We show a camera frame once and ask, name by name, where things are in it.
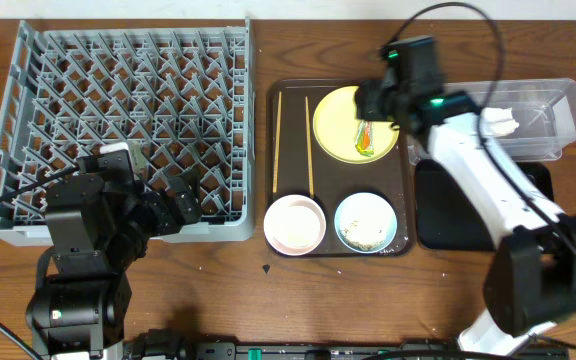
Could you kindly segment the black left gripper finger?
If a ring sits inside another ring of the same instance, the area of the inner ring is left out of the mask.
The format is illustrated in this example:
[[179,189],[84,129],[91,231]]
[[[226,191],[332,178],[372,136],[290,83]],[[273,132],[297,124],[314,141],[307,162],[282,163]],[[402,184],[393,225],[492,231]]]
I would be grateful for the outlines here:
[[183,199],[188,193],[188,185],[181,176],[169,177],[166,193],[171,198]]
[[177,193],[175,202],[185,225],[195,224],[200,221],[202,209],[193,194]]

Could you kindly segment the green snack wrapper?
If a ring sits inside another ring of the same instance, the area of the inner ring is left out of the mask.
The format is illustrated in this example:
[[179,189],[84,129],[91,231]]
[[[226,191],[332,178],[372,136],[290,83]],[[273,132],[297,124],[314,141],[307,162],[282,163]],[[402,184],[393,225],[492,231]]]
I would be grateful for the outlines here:
[[365,120],[360,121],[355,139],[355,149],[360,155],[365,157],[370,157],[374,154],[371,122]]

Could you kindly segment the white pink bowl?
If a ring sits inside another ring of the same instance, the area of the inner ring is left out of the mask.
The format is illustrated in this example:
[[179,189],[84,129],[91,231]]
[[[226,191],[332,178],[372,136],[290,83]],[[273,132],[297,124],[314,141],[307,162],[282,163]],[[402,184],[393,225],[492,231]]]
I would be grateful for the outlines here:
[[312,253],[322,242],[326,227],[322,208],[303,195],[287,195],[274,201],[263,221],[269,246],[292,257]]

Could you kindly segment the light blue bowl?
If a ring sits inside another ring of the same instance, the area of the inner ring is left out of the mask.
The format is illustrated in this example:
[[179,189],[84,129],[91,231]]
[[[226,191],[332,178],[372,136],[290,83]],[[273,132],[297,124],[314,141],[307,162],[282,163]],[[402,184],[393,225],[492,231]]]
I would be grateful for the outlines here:
[[349,195],[334,214],[334,229],[343,245],[355,253],[374,254],[395,239],[398,218],[382,196],[369,192]]

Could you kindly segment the white napkin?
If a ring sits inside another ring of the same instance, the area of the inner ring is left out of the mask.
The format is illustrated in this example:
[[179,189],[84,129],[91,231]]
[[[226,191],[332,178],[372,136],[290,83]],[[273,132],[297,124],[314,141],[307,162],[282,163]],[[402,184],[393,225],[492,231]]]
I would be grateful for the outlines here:
[[514,119],[511,108],[486,107],[482,113],[483,132],[492,137],[504,137],[512,134],[519,128]]

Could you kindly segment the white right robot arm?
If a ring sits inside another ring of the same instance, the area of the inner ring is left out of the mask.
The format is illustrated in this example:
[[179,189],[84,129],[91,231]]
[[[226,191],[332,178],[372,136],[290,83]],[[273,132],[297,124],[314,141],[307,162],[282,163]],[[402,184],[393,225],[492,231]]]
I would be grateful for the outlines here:
[[509,356],[576,313],[576,215],[566,214],[524,175],[487,121],[483,96],[442,78],[388,71],[354,96],[361,120],[388,121],[414,137],[478,212],[496,249],[484,282],[485,310],[458,337],[468,354]]

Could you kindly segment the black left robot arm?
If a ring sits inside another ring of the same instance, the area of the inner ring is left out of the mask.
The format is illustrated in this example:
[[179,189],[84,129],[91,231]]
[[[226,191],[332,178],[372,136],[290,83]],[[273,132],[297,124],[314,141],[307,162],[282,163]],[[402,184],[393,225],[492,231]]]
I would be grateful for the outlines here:
[[151,238],[177,234],[201,217],[197,172],[169,185],[149,191],[110,172],[74,176],[49,190],[45,219],[53,245],[40,257],[26,310],[41,358],[100,359],[123,340],[132,296],[127,269],[145,256]]

